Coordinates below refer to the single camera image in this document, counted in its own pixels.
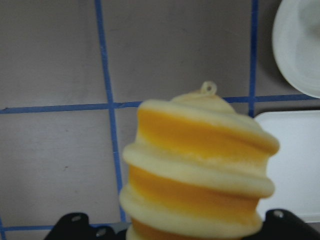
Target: cream-colored stripe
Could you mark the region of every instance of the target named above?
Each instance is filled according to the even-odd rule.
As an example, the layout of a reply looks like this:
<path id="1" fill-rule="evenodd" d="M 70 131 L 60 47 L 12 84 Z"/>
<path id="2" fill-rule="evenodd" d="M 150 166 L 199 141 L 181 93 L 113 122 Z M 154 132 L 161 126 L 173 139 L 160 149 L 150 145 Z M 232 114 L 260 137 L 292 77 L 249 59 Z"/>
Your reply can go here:
<path id="1" fill-rule="evenodd" d="M 195 216 L 242 221 L 256 211 L 259 198 L 228 194 L 151 174 L 130 166 L 129 184 L 149 201 Z"/>
<path id="2" fill-rule="evenodd" d="M 128 164 L 154 175 L 225 193 L 264 198 L 274 192 L 271 180 L 263 175 L 251 174 L 250 166 L 196 163 L 192 159 L 137 143 L 125 147 L 123 158 Z"/>
<path id="3" fill-rule="evenodd" d="M 262 221 L 257 213 L 243 216 L 246 224 L 221 219 L 195 217 L 186 212 L 181 214 L 158 204 L 153 204 L 137 194 L 130 185 L 120 193 L 123 209 L 133 218 L 152 228 L 174 234 L 185 234 L 200 238 L 238 238 L 257 232 Z"/>

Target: white tray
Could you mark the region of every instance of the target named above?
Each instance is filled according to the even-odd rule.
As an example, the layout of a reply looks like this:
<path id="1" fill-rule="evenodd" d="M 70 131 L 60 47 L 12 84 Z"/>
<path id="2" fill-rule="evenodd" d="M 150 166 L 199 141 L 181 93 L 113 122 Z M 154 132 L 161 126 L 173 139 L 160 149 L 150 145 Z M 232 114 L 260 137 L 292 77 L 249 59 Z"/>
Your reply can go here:
<path id="1" fill-rule="evenodd" d="M 287 209 L 305 222 L 320 222 L 320 110 L 265 112 L 255 117 L 280 142 L 267 175 L 275 184 L 272 197 L 258 212 Z"/>

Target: small loop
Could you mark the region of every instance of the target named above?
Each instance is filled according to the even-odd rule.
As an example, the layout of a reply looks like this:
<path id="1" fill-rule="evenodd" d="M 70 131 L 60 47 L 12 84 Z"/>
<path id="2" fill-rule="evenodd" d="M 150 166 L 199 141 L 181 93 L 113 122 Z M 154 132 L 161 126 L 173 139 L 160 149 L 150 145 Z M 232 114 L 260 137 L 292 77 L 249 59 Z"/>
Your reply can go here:
<path id="1" fill-rule="evenodd" d="M 213 81 L 205 81 L 200 92 L 206 95 L 214 95 L 217 92 L 217 85 Z"/>

